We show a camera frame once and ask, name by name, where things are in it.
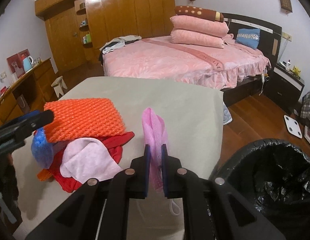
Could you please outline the blue cushion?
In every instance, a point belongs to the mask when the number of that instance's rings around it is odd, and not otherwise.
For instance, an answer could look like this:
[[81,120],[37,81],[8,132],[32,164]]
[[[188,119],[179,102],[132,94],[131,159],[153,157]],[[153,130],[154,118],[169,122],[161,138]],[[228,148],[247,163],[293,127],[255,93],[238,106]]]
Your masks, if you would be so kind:
[[239,29],[235,39],[236,43],[256,49],[260,41],[260,29]]

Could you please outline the black white nightstand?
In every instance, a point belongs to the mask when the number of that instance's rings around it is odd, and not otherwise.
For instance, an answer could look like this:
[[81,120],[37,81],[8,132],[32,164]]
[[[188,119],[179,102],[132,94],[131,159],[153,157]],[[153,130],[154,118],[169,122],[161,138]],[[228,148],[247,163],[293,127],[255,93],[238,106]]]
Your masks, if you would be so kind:
[[297,78],[292,72],[277,64],[269,75],[264,94],[291,115],[304,87],[303,79]]

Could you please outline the blue plastic bag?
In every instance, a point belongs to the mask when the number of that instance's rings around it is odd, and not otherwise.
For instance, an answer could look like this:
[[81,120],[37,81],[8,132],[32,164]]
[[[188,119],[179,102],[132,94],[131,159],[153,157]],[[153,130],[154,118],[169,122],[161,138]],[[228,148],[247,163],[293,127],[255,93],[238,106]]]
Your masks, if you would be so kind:
[[34,132],[31,144],[31,152],[41,168],[48,169],[54,159],[52,144],[47,142],[44,128],[39,128]]

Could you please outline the black lined trash bin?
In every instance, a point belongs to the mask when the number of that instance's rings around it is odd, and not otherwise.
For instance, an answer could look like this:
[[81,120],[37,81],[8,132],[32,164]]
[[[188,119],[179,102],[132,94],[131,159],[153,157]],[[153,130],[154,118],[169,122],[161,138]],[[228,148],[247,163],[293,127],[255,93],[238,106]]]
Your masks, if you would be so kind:
[[261,139],[237,150],[211,179],[221,177],[286,239],[310,239],[310,157],[281,139]]

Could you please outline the white bottle on nightstand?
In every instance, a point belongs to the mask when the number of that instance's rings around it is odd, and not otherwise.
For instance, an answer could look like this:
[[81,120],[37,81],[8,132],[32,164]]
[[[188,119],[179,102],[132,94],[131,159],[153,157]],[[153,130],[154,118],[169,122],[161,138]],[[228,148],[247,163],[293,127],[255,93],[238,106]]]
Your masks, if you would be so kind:
[[286,63],[286,70],[287,71],[291,70],[291,61],[290,60],[288,60]]

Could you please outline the orange foam net sleeve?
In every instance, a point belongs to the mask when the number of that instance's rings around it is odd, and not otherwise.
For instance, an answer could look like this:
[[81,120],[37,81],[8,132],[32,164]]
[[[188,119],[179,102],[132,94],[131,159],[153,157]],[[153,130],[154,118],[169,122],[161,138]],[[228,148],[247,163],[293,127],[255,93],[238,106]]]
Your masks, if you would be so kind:
[[119,111],[108,98],[47,102],[44,109],[54,114],[53,122],[44,126],[50,143],[86,137],[112,137],[126,132]]

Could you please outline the light blue kettle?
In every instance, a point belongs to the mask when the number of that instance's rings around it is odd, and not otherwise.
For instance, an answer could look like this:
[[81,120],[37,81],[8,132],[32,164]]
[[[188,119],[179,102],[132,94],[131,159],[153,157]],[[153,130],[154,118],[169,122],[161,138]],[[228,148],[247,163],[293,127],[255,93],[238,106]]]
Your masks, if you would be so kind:
[[24,72],[28,72],[33,68],[34,59],[31,56],[23,57],[23,68]]

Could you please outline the yellow plush toy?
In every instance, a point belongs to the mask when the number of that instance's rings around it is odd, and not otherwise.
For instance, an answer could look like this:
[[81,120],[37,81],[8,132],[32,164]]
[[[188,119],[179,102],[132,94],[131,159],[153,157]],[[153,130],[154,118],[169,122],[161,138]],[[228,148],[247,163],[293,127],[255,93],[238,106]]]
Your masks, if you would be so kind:
[[301,70],[297,66],[293,66],[292,73],[294,76],[300,78],[301,77]]

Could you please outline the upper pink pillow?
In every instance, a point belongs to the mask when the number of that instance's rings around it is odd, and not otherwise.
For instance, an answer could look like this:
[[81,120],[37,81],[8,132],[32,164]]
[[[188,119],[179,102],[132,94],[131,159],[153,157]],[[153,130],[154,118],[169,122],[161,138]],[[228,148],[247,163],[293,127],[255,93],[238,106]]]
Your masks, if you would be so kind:
[[216,37],[225,37],[229,31],[226,22],[214,22],[192,16],[176,15],[170,18],[175,29],[184,29],[208,34]]

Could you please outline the wooden sideboard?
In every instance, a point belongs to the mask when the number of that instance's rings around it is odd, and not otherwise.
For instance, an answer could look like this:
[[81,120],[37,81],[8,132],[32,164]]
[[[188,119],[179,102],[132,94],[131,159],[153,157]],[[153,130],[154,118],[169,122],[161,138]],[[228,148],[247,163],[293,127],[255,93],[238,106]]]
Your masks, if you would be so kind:
[[51,61],[47,59],[18,79],[0,98],[0,126],[31,111],[42,111],[45,103],[56,101],[51,86],[56,78]]

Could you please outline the pink pillow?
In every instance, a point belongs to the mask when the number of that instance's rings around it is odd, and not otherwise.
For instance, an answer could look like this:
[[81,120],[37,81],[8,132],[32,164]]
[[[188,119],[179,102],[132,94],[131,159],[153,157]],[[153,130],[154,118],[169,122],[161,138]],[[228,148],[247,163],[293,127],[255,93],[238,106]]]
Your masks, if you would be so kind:
[[175,44],[188,44],[213,48],[224,48],[222,38],[208,34],[198,33],[184,29],[173,29],[171,31],[171,42]]
[[214,22],[192,16],[176,15],[170,18],[175,29],[184,29],[208,34],[216,37],[225,37],[229,31],[226,22]]

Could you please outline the white bathroom scale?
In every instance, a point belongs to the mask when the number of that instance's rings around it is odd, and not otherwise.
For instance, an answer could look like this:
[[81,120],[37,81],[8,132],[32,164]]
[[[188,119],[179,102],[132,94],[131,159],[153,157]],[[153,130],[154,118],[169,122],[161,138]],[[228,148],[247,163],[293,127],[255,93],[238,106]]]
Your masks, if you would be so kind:
[[286,128],[291,135],[294,135],[295,137],[298,137],[299,139],[303,138],[300,126],[295,119],[287,115],[284,115],[284,121],[286,124]]

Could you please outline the small white wooden stool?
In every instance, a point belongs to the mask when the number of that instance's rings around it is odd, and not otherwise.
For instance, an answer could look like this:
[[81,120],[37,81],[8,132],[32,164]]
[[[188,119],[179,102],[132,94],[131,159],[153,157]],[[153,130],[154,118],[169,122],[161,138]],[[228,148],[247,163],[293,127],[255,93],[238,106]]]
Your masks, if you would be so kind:
[[59,76],[52,84],[51,87],[54,89],[56,96],[59,98],[64,96],[64,91],[68,89],[63,76]]

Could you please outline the red cloth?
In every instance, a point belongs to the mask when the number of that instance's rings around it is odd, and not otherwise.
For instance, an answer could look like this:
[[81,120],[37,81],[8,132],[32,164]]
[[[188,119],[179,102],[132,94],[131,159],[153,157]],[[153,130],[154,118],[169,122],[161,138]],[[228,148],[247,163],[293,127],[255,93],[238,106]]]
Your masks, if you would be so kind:
[[[127,144],[134,137],[133,132],[127,132],[123,135],[117,135],[108,138],[94,138],[101,141],[107,148],[111,157],[119,165],[120,160],[122,159],[123,146]],[[62,156],[64,149],[58,152],[53,159],[51,166],[48,170],[52,173],[52,177],[61,185],[62,189],[68,193],[76,191],[82,183],[76,181],[74,178],[64,178],[60,173],[60,165],[62,163]]]

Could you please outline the pink mesh cloth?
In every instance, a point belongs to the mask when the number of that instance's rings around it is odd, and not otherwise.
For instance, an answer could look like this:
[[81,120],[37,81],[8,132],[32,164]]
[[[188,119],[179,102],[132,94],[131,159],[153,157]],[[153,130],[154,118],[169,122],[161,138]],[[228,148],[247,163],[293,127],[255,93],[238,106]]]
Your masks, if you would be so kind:
[[142,127],[145,145],[150,147],[150,182],[156,191],[163,189],[162,145],[168,144],[164,120],[148,107],[142,113]]

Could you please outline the red gift box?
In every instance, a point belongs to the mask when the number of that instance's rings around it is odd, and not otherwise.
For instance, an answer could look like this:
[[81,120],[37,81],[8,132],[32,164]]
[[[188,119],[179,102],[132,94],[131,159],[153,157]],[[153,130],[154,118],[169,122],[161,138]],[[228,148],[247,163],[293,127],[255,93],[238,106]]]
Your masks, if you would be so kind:
[[12,55],[6,59],[7,64],[9,66],[12,74],[16,74],[16,76],[18,78],[20,78],[21,76],[24,75],[25,70],[23,67],[23,59],[24,59],[24,57],[27,57],[29,55],[30,55],[29,50],[25,49],[25,50],[20,51],[17,54],[14,54],[14,55]]

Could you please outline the clothes pile on bed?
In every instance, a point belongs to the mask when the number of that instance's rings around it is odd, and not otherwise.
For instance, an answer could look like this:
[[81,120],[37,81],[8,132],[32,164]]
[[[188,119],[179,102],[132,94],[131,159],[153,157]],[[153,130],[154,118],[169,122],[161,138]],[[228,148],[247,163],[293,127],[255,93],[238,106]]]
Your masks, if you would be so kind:
[[120,36],[120,37],[116,37],[112,39],[111,41],[107,42],[106,44],[104,44],[103,47],[99,49],[100,50],[100,55],[99,55],[100,63],[103,64],[103,55],[113,52],[114,50],[125,47],[127,44],[131,44],[139,40],[141,40],[141,36],[137,36],[137,35]]

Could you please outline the pink covered bed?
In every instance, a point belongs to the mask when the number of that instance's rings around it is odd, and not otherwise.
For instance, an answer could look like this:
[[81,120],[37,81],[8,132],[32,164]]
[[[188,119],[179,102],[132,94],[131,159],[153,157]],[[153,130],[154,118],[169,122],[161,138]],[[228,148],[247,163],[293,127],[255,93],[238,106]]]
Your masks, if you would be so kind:
[[231,34],[223,48],[171,43],[170,37],[146,38],[103,56],[106,76],[171,79],[222,90],[271,66],[258,49],[235,43]]

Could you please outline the brown dotted bolster pillow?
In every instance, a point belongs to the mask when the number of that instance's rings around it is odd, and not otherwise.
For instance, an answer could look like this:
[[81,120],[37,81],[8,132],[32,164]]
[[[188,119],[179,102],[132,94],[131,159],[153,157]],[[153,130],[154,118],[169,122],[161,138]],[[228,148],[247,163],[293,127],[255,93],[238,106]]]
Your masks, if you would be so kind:
[[175,13],[176,15],[192,16],[209,21],[217,21],[217,22],[224,21],[223,14],[218,11],[193,6],[183,6],[183,5],[176,6]]

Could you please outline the black headboard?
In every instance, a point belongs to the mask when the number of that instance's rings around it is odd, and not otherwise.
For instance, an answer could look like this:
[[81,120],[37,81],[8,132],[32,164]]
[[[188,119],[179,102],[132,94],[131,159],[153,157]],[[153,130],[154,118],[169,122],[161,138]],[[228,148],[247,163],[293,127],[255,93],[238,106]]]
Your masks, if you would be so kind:
[[249,16],[225,12],[222,14],[224,22],[227,23],[229,32],[234,35],[234,38],[237,38],[240,29],[260,29],[258,50],[262,51],[265,57],[270,60],[272,67],[276,65],[281,44],[282,27]]

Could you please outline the wooden wardrobe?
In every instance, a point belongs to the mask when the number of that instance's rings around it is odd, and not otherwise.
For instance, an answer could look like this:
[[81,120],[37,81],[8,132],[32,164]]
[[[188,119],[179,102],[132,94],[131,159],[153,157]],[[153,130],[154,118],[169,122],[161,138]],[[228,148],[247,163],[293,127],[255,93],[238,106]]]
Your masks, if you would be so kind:
[[175,0],[35,0],[52,56],[65,73],[98,60],[98,49],[115,37],[167,36]]

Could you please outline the light pink towel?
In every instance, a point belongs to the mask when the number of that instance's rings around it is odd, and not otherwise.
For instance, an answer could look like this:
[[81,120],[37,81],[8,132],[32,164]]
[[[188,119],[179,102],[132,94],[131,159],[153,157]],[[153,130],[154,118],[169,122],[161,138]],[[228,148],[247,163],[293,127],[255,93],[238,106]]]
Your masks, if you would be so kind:
[[91,178],[98,181],[112,179],[122,168],[109,154],[106,146],[94,138],[80,138],[70,142],[64,150],[60,173],[85,183]]

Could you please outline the lower pink pillow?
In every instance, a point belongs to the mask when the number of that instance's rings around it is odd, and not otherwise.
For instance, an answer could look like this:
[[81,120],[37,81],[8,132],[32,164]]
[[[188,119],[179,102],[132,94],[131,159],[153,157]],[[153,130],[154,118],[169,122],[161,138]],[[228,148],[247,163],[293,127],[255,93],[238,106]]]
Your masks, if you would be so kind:
[[171,31],[171,42],[175,44],[188,44],[213,48],[224,48],[222,38],[208,34],[198,33],[184,29],[173,29]]

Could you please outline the plaid bag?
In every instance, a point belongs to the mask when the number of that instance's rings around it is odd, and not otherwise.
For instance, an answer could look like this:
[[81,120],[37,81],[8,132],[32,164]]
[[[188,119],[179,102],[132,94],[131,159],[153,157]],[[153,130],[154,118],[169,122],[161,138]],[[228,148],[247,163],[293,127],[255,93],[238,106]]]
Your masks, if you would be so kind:
[[300,117],[310,122],[310,91],[303,96]]

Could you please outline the small orange foam net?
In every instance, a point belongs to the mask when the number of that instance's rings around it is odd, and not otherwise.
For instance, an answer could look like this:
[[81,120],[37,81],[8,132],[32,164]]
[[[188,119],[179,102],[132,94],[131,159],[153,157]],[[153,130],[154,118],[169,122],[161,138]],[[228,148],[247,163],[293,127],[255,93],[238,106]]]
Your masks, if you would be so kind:
[[52,177],[52,173],[48,169],[43,169],[37,174],[39,181],[46,181]]

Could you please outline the right wall lamp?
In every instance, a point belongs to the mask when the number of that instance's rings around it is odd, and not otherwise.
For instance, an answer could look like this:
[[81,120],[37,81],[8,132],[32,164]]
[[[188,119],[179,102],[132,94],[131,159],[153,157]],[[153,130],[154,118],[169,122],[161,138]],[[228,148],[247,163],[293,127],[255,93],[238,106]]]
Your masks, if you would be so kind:
[[280,0],[280,6],[286,12],[293,12],[291,0]]

